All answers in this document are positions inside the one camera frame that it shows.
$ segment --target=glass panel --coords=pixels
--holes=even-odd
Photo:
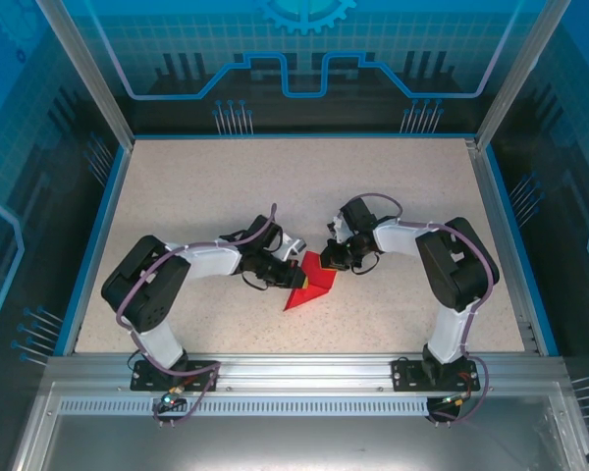
[[[174,430],[148,417],[61,417],[44,470],[569,469],[546,402],[491,398],[449,430],[424,417],[194,417]]]
[[[493,148],[559,351],[589,377],[589,1],[569,6]]]
[[[117,150],[35,3],[0,2],[0,469],[52,352]]]
[[[137,133],[247,134],[474,132],[544,1],[66,3]]]

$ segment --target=blue border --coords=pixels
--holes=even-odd
[[[173,139],[310,139],[310,138],[362,138],[362,137],[407,137],[407,138],[429,138],[429,139],[449,139],[462,138],[474,139],[475,134],[470,132],[450,132],[450,133],[421,133],[421,134],[406,134],[401,132],[364,132],[362,134],[357,132],[326,132],[326,133],[307,133],[307,134],[136,134],[135,140],[173,140]]]
[[[486,154],[487,158],[489,159],[489,165],[491,166],[491,170],[493,172],[493,177],[498,189],[498,193],[500,194],[500,199],[502,200],[502,205],[504,206],[504,212],[507,216],[510,233],[512,234],[512,241],[514,243],[515,249],[517,250],[517,254],[519,255],[521,269],[523,270],[526,284],[528,286],[528,290],[530,291],[530,298],[532,299],[534,309],[537,313],[537,321],[539,323],[538,327],[541,330],[543,342],[545,343],[548,355],[559,356],[559,349],[557,348],[557,343],[554,339],[552,328],[550,327],[548,314],[546,313],[545,306],[543,305],[543,300],[541,299],[541,294],[539,293],[537,281],[535,280],[534,274],[532,273],[532,267],[530,266],[528,253],[526,252],[523,239],[521,238],[521,232],[519,231],[519,227],[514,218],[512,206],[510,205],[509,194],[507,193],[507,189],[504,185],[504,179],[502,178],[502,173],[500,172],[500,166],[498,165],[498,162],[495,158],[495,153],[493,152],[491,144],[487,146]]]
[[[89,294],[87,296],[85,294],[93,286],[96,271],[100,263],[100,257],[97,260],[95,259],[96,253],[102,254],[102,249],[107,241],[107,236],[111,229],[111,221],[116,211],[118,199],[120,198],[120,189],[127,173],[130,155],[123,146],[120,146],[118,152],[116,152],[114,165],[111,168],[109,179],[107,180],[107,185],[105,186],[105,191],[98,207],[98,213],[96,214],[94,225],[91,228],[89,242],[87,243],[82,262],[80,263],[79,274],[72,291],[72,296],[70,297],[68,309],[66,310],[66,317],[55,345],[54,354],[57,356],[69,354],[67,351],[68,348],[74,346],[76,341],[81,322],[81,320],[77,319],[77,315],[81,310],[84,313],[84,309],[81,309],[81,302],[89,301]],[[75,321],[79,322],[78,326],[74,326]]]

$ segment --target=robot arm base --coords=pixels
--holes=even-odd
[[[467,391],[467,383],[460,373],[469,375],[473,392],[480,391],[475,362],[462,356],[443,365],[430,354],[427,344],[423,347],[422,360],[400,358],[391,362],[393,390],[396,393],[463,393]]]
[[[215,360],[192,360],[187,358],[184,352],[183,356],[173,366],[175,371],[191,371],[205,368],[213,365]],[[138,360],[133,366],[133,375],[131,378],[131,391],[139,392],[158,392],[169,391],[172,388],[183,387],[186,393],[200,393],[203,391],[207,382],[210,380],[212,372],[200,374],[193,378],[184,378],[179,376],[170,376],[162,373],[155,368],[148,360]],[[216,391],[218,378],[212,381],[208,391]]]

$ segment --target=gear graphic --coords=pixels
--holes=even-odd
[[[34,0],[0,0],[0,27],[22,48],[39,29],[39,11]]]
[[[275,27],[284,26],[288,33],[319,33],[323,27],[334,27],[336,20],[347,17],[347,9],[355,7],[355,0],[258,0],[264,20],[272,20]]]

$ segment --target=blue glass wall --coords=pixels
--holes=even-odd
[[[117,151],[35,3],[0,2],[0,469],[17,449]]]
[[[246,134],[476,131],[543,3],[66,5],[137,133]]]
[[[589,376],[589,0],[574,0],[493,144],[561,354]]]

